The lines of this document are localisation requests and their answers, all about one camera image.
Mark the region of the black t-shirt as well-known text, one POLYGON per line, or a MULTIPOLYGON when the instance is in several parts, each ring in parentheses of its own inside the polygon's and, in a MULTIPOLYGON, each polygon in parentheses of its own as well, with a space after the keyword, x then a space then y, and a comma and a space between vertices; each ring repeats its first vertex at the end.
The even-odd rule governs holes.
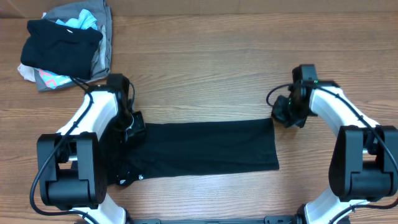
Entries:
POLYGON ((183 175, 217 175, 279 169, 270 118, 207 122, 147 123, 129 143, 102 140, 108 184, 183 175))

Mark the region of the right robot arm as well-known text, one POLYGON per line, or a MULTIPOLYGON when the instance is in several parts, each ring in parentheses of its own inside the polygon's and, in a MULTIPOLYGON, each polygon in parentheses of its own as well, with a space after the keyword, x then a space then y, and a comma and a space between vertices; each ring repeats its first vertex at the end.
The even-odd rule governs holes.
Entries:
POLYGON ((319 80, 312 64, 292 70, 289 96, 278 96, 271 116, 286 128, 304 127, 318 116, 336 136, 329 186, 295 215, 267 216, 265 223, 349 223, 358 208, 388 210, 377 201, 397 193, 397 128, 381 126, 352 104, 334 81, 319 80))

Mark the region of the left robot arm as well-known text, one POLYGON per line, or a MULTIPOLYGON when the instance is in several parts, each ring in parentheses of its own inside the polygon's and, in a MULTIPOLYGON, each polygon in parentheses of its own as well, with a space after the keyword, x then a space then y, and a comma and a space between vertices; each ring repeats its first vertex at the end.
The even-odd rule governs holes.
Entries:
POLYGON ((81 107, 55 134, 37 140, 38 173, 30 188, 32 209, 49 217, 78 215, 87 223, 132 223, 107 193, 107 170, 128 146, 146 136, 141 112, 129 98, 133 84, 121 73, 104 85, 74 78, 84 92, 81 107))

